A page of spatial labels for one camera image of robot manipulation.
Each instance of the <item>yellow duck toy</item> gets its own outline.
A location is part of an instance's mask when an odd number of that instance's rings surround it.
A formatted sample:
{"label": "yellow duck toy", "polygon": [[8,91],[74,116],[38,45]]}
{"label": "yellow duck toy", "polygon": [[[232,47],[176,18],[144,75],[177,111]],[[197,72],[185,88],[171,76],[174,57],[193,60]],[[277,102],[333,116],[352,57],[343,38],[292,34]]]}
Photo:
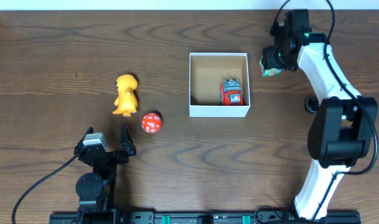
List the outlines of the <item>yellow duck toy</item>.
{"label": "yellow duck toy", "polygon": [[115,100],[117,109],[113,114],[123,114],[130,117],[131,113],[137,112],[137,99],[134,96],[134,90],[138,87],[137,80],[132,75],[122,75],[116,80],[116,87],[119,96]]}

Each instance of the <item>red ball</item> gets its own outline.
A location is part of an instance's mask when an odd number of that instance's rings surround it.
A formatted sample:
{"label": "red ball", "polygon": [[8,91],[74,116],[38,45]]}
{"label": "red ball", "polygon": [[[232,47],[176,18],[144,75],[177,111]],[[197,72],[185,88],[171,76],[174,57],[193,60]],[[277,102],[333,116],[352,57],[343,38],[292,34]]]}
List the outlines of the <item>red ball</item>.
{"label": "red ball", "polygon": [[162,119],[155,113],[148,113],[142,118],[142,128],[147,133],[156,133],[162,128]]}

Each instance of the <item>white wall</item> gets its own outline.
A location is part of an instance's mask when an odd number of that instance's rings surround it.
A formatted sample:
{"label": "white wall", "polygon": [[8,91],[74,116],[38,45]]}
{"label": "white wall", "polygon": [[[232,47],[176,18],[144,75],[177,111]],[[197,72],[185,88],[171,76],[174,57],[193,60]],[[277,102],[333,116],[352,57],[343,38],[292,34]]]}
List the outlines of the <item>white wall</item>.
{"label": "white wall", "polygon": [[[0,10],[279,9],[285,0],[0,0]],[[379,0],[331,0],[335,9],[379,9]],[[324,0],[292,0],[286,9],[328,9]]]}

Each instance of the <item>green strip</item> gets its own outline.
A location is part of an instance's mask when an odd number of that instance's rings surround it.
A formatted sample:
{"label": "green strip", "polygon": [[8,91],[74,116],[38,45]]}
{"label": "green strip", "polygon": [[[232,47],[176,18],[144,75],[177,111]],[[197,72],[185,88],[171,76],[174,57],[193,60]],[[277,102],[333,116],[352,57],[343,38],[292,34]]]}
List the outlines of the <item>green strip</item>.
{"label": "green strip", "polygon": [[249,216],[249,215],[243,215],[243,216],[241,217],[241,219],[242,219],[242,223],[243,223],[243,224],[250,224],[250,222],[251,222],[251,220],[250,220],[250,216]]}
{"label": "green strip", "polygon": [[170,224],[170,216],[169,215],[163,215],[162,216],[162,224]]}

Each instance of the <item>open box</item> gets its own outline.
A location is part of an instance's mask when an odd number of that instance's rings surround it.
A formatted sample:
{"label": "open box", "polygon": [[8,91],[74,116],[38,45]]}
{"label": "open box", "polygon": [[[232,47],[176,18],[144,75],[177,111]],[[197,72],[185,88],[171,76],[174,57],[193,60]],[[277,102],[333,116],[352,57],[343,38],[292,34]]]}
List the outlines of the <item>open box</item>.
{"label": "open box", "polygon": [[[243,106],[222,106],[220,86],[224,80],[240,80]],[[244,117],[250,109],[246,53],[189,54],[189,116]]]}

